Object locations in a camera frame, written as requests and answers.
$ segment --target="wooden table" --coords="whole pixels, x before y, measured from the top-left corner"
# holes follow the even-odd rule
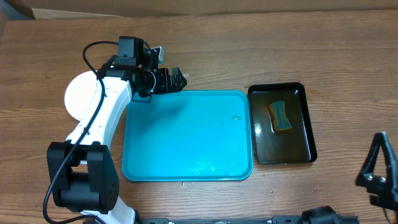
[[[88,70],[84,46],[120,35],[162,45],[165,65],[190,74],[189,90],[303,83],[318,149],[311,165],[256,163],[240,182],[132,183],[121,172],[124,114],[111,154],[121,197],[142,217],[259,218],[330,205],[361,223],[386,223],[354,180],[375,132],[387,131],[398,147],[398,11],[7,22],[0,46],[2,223],[44,222],[47,147],[77,124],[64,107],[65,89]],[[96,46],[88,58],[99,68],[116,50]],[[76,215],[52,199],[49,212]]]

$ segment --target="black cable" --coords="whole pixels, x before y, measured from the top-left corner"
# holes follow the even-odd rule
[[[145,46],[148,48],[148,51],[150,53],[150,62],[149,62],[148,67],[146,68],[146,70],[150,70],[154,64],[154,57],[152,55],[152,49],[150,48],[149,44],[146,41],[144,41],[144,40],[142,40],[142,41],[144,42]]]
[[[385,216],[385,218],[386,218],[388,224],[391,224],[391,221],[390,221],[390,219],[388,218],[388,214],[387,214],[387,211],[386,211],[385,208],[383,208],[383,213],[384,213],[384,216]]]
[[[149,95],[149,100],[144,101],[144,100],[131,100],[133,102],[137,102],[137,103],[150,103],[152,101],[152,95]]]
[[[97,74],[96,70],[95,70],[95,69],[90,65],[90,63],[87,61],[87,58],[86,58],[86,51],[87,51],[87,49],[89,49],[91,46],[97,45],[97,44],[115,44],[115,45],[119,45],[119,43],[113,42],[113,41],[98,41],[98,42],[93,42],[93,43],[87,45],[87,46],[84,48],[84,50],[83,50],[83,59],[84,59],[84,61],[86,62],[87,66],[91,69],[91,71],[94,72],[95,75],[98,75],[98,74]],[[83,138],[84,138],[84,137],[86,136],[86,134],[88,133],[88,130],[90,129],[91,125],[93,124],[93,122],[94,122],[94,120],[95,120],[95,117],[97,116],[98,112],[100,111],[101,105],[102,105],[102,103],[103,103],[103,101],[104,101],[104,98],[105,98],[105,86],[104,86],[104,82],[103,82],[101,79],[99,79],[98,81],[99,81],[99,83],[101,84],[101,91],[102,91],[102,92],[101,92],[101,98],[99,99],[98,106],[97,106],[97,108],[95,109],[95,111],[94,111],[94,113],[93,113],[93,116],[92,116],[91,119],[89,120],[87,126],[83,129],[83,132],[82,132],[81,136],[77,139],[77,141],[76,141],[75,144],[72,146],[72,148],[70,149],[70,151],[69,151],[69,153],[67,154],[67,156],[66,156],[66,157],[64,158],[64,160],[62,161],[60,167],[58,168],[57,172],[55,173],[55,175],[54,175],[54,177],[53,177],[53,179],[52,179],[52,181],[51,181],[51,184],[50,184],[49,188],[47,189],[47,193],[45,194],[45,198],[44,198],[44,201],[43,201],[43,216],[44,216],[45,221],[47,221],[48,223],[51,223],[51,224],[64,224],[64,223],[71,223],[71,222],[74,222],[74,221],[77,221],[77,220],[81,220],[81,219],[84,219],[84,218],[93,218],[93,219],[94,219],[95,221],[97,221],[98,223],[100,223],[100,224],[105,224],[105,222],[102,221],[102,219],[100,219],[100,218],[97,217],[96,215],[80,215],[80,216],[75,217],[75,218],[70,218],[70,219],[68,219],[68,220],[64,220],[64,221],[59,221],[59,222],[57,222],[57,221],[52,220],[52,219],[49,217],[48,213],[47,213],[47,204],[48,204],[48,202],[49,202],[49,198],[50,198],[52,189],[54,188],[55,181],[57,180],[58,176],[60,175],[61,170],[62,170],[62,169],[65,167],[65,165],[66,165],[68,162],[70,162],[70,160],[72,159],[72,155],[73,155],[73,153],[75,152],[77,146],[81,143],[81,141],[83,140]]]

